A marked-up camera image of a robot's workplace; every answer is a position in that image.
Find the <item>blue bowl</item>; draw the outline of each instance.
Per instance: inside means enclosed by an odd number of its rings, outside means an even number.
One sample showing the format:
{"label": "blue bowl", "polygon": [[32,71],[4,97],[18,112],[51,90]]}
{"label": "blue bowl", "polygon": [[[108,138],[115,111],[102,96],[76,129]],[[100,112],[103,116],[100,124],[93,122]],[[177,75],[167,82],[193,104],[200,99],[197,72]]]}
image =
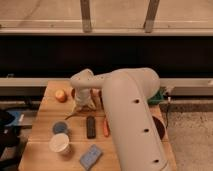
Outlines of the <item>blue bowl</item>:
{"label": "blue bowl", "polygon": [[68,129],[68,126],[65,122],[56,122],[54,125],[53,125],[53,128],[52,128],[52,131],[54,134],[59,134],[59,133],[65,133],[65,134],[68,134],[69,133],[69,129]]}

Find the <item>orange object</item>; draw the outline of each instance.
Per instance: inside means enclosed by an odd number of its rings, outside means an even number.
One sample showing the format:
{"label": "orange object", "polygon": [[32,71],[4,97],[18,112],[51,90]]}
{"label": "orange object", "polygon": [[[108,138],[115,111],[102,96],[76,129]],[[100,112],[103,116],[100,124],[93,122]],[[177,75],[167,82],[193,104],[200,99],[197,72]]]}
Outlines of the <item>orange object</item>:
{"label": "orange object", "polygon": [[56,98],[59,102],[63,103],[63,102],[65,102],[65,101],[67,100],[67,95],[66,95],[66,93],[65,93],[64,90],[57,90],[57,91],[55,92],[55,98]]}
{"label": "orange object", "polygon": [[109,129],[109,125],[108,125],[108,121],[107,118],[104,118],[104,123],[103,123],[103,132],[104,132],[104,136],[108,137],[110,134],[110,129]]}

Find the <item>red object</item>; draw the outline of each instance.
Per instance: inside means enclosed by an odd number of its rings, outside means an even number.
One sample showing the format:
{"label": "red object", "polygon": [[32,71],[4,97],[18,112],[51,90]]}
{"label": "red object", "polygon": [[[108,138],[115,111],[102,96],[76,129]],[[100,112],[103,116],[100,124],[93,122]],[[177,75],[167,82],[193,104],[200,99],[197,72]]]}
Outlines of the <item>red object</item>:
{"label": "red object", "polygon": [[103,123],[103,132],[104,132],[104,136],[108,137],[110,134],[110,129],[109,129],[109,125],[108,125],[108,121],[107,118],[104,118],[104,123]]}

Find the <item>black wall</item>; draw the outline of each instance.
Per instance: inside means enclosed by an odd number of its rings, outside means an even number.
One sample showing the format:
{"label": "black wall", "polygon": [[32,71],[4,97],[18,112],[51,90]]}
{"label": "black wall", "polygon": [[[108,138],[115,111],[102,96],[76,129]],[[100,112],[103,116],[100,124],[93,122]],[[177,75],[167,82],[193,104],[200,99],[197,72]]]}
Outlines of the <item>black wall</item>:
{"label": "black wall", "polygon": [[1,36],[0,77],[70,77],[151,67],[160,77],[213,77],[213,37]]}

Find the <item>black remote control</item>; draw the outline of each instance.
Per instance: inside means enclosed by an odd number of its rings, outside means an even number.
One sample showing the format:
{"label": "black remote control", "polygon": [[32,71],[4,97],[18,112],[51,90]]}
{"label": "black remote control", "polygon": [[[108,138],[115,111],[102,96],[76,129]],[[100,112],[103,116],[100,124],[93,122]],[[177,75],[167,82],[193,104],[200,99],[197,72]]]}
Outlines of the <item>black remote control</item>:
{"label": "black remote control", "polygon": [[96,137],[95,131],[95,118],[93,116],[88,116],[87,120],[87,138],[92,139]]}

